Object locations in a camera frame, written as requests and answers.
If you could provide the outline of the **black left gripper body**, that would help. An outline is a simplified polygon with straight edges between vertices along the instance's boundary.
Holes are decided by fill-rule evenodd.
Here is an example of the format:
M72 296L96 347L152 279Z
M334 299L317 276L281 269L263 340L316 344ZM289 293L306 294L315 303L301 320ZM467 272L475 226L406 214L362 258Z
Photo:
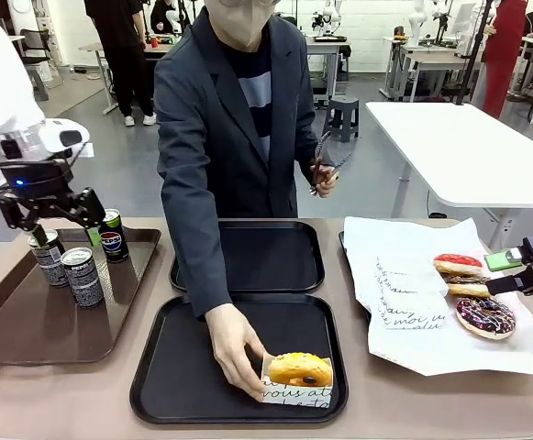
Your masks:
M66 159L11 161L0 167L6 179L6 193L0 197L2 212L14 212L19 206L32 209L73 209L73 192L69 187L72 171Z

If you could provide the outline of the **person's left hand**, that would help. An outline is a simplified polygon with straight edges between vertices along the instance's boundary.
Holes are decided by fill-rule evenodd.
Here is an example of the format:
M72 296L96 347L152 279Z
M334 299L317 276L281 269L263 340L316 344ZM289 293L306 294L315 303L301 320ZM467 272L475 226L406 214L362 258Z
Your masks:
M329 197L338 182L339 171L327 165L313 165L311 171L312 185L309 193L320 198Z

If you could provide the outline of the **person's right hand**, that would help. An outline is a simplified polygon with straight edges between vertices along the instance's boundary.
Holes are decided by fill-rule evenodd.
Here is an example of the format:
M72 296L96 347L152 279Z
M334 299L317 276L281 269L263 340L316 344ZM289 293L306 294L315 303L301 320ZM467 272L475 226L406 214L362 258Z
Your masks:
M251 366L246 347L259 358L266 350L246 316L232 303L226 303L205 313L205 321L214 358L228 383L261 402L265 387Z

